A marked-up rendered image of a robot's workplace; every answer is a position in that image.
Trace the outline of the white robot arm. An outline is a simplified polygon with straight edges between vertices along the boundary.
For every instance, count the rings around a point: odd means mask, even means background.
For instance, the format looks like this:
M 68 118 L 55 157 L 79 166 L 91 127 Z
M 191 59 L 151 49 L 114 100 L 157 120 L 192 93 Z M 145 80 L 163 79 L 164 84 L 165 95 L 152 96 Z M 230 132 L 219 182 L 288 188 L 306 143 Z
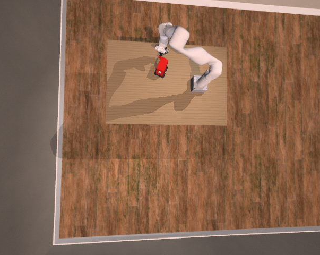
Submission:
M 160 34 L 159 46 L 156 46 L 155 50 L 165 53 L 166 50 L 164 48 L 167 47 L 168 38 L 170 38 L 169 45 L 176 51 L 187 56 L 198 65 L 204 65 L 208 63 L 210 66 L 209 70 L 205 71 L 205 73 L 197 80 L 197 85 L 199 87 L 202 88 L 206 86 L 209 84 L 209 81 L 212 81 L 221 75 L 222 62 L 220 60 L 211 56 L 202 47 L 184 48 L 189 39 L 189 32 L 186 29 L 181 26 L 172 27 L 172 24 L 167 22 L 161 23 L 158 26 L 158 32 Z

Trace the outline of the red box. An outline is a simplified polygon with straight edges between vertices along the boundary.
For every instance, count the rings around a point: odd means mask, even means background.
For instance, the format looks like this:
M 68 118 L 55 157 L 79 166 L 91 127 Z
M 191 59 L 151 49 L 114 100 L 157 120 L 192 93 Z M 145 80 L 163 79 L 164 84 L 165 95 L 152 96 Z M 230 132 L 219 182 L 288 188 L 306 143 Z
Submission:
M 162 78 L 164 78 L 164 76 L 165 76 L 165 73 L 166 73 L 166 71 L 167 71 L 167 64 L 168 64 L 168 60 L 167 59 L 165 59 L 165 58 L 163 58 L 163 57 L 161 57 L 162 56 L 162 53 L 160 53 L 160 55 L 159 55 L 159 57 L 158 58 L 160 58 L 160 61 L 159 61 L 159 64 L 158 64 L 158 66 L 157 66 L 157 68 L 156 68 L 156 71 L 155 71 L 155 75 L 157 75 L 157 76 L 159 76 L 159 77 L 162 77 Z

